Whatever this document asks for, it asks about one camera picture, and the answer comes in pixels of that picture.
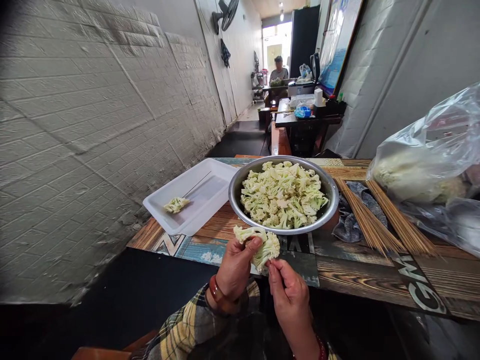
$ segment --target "table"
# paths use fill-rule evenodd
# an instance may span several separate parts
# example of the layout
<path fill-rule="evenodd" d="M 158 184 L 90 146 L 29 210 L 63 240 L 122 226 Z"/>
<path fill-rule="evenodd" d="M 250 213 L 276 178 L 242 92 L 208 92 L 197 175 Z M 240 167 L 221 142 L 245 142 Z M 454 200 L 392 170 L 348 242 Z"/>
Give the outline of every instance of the table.
<path fill-rule="evenodd" d="M 277 94 L 283 90 L 288 90 L 289 89 L 289 86 L 288 85 L 281 85 L 281 86 L 269 86 L 269 85 L 265 85 L 262 89 L 262 91 L 264 93 L 268 92 L 268 98 L 269 98 L 269 103 L 270 105 L 272 104 L 272 101 L 275 100 L 274 98 L 272 98 L 272 92 L 277 90 Z"/>
<path fill-rule="evenodd" d="M 234 167 L 254 160 L 245 156 L 215 159 Z M 312 161 L 334 177 L 357 181 L 365 179 L 370 163 L 368 159 Z M 194 236 L 169 236 L 151 218 L 127 246 L 219 266 L 227 241 L 234 237 L 235 225 L 248 227 L 227 202 Z M 430 239 L 441 258 L 411 256 L 410 260 L 410 255 L 404 254 L 400 259 L 404 265 L 400 265 L 392 258 L 382 257 L 364 241 L 345 243 L 330 231 L 319 229 L 283 238 L 280 257 L 312 287 L 432 314 L 437 314 L 438 299 L 447 316 L 480 321 L 480 260 L 442 240 Z"/>
<path fill-rule="evenodd" d="M 265 92 L 268 92 L 268 95 L 271 95 L 272 94 L 272 91 L 274 90 L 288 90 L 289 89 L 289 86 L 288 85 L 280 85 L 280 86 L 269 86 L 269 85 L 265 85 L 261 91 L 263 91 L 264 93 Z"/>
<path fill-rule="evenodd" d="M 293 112 L 282 113 L 289 110 L 289 100 L 280 100 L 278 104 L 279 113 L 276 116 L 275 125 L 277 128 L 288 128 L 290 147 L 293 154 L 297 156 L 311 156 L 313 152 L 321 152 L 329 126 L 340 124 L 343 117 L 331 115 L 322 118 L 309 117 L 299 119 Z"/>

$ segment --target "gray cloth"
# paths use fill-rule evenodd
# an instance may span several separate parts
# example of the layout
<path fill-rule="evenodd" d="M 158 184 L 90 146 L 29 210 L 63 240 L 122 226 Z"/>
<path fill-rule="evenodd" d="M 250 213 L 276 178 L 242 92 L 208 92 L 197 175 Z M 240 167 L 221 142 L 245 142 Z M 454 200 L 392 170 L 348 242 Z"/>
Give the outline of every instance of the gray cloth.
<path fill-rule="evenodd" d="M 361 199 L 362 203 L 380 220 L 380 222 L 387 227 L 387 217 L 380 205 L 375 201 L 374 197 L 370 195 L 370 190 L 363 186 L 360 182 L 347 181 L 347 186 Z M 333 229 L 332 235 L 346 243 L 357 243 L 363 240 L 364 234 L 360 229 L 360 225 L 355 218 L 349 202 L 340 193 L 340 200 L 338 202 L 338 210 L 340 211 L 340 221 Z"/>
<path fill-rule="evenodd" d="M 273 70 L 270 75 L 270 83 L 272 80 L 275 80 L 276 78 L 280 79 L 288 79 L 289 78 L 289 71 L 282 67 L 281 71 L 277 71 L 277 69 Z"/>

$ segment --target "wristband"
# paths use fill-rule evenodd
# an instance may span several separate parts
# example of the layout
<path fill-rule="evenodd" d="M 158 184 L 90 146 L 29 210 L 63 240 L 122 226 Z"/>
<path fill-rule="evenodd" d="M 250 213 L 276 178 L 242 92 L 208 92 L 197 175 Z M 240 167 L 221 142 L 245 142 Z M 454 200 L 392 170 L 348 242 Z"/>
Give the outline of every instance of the wristband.
<path fill-rule="evenodd" d="M 224 295 L 224 293 L 220 290 L 219 285 L 217 284 L 217 275 L 213 275 L 211 277 L 208 288 L 210 289 L 211 296 L 218 305 L 218 309 L 220 311 L 226 314 L 234 314 L 237 312 L 239 307 L 238 300 L 235 302 L 231 301 Z"/>
<path fill-rule="evenodd" d="M 327 360 L 327 353 L 325 352 L 324 343 L 320 340 L 320 338 L 316 335 L 316 341 L 318 342 L 318 346 L 320 347 L 320 355 L 318 355 L 318 360 Z"/>

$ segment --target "metal bowl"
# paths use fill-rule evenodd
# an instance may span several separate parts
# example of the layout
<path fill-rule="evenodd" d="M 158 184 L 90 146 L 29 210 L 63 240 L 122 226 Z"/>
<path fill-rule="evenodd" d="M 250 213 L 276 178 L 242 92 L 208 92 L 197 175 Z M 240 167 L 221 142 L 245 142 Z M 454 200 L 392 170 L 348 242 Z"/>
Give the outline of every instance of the metal bowl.
<path fill-rule="evenodd" d="M 296 229 L 277 229 L 263 226 L 258 222 L 253 221 L 244 213 L 244 206 L 240 202 L 240 195 L 243 189 L 242 182 L 248 177 L 250 170 L 254 171 L 255 173 L 262 173 L 263 163 L 269 161 L 271 161 L 274 165 L 283 163 L 284 161 L 289 161 L 292 164 L 301 165 L 305 170 L 312 169 L 318 174 L 321 181 L 320 191 L 325 194 L 325 196 L 329 199 L 329 202 L 316 213 L 317 220 L 313 224 L 302 226 Z M 277 155 L 259 158 L 246 164 L 244 167 L 238 170 L 230 181 L 230 186 L 228 187 L 228 199 L 230 200 L 231 207 L 238 217 L 250 226 L 261 227 L 277 235 L 298 235 L 309 233 L 315 229 L 318 229 L 325 225 L 332 218 L 339 205 L 339 190 L 332 177 L 314 163 L 300 157 Z"/>

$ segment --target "white plastic tray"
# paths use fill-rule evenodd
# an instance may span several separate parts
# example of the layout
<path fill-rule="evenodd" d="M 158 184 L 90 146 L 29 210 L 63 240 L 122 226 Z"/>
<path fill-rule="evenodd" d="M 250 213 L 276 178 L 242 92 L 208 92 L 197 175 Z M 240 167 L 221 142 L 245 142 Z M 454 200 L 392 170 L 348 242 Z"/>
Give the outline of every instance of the white plastic tray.
<path fill-rule="evenodd" d="M 233 166 L 207 158 L 143 200 L 143 205 L 169 235 L 194 235 L 228 201 Z M 190 203 L 176 214 L 164 205 L 179 197 Z"/>

